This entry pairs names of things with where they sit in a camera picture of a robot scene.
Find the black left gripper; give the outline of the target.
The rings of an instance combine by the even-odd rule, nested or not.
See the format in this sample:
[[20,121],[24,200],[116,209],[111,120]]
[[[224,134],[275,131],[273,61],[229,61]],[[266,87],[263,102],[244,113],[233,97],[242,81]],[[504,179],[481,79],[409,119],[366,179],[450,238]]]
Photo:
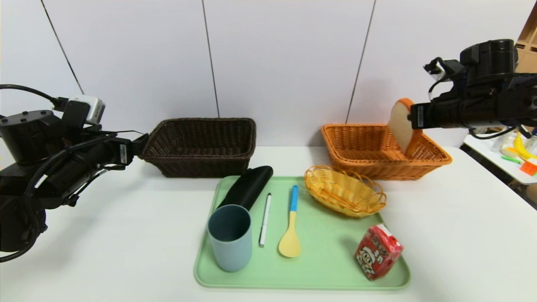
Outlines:
[[96,138],[71,147],[70,174],[90,178],[100,170],[123,170],[140,156],[149,141],[145,133],[133,140]]

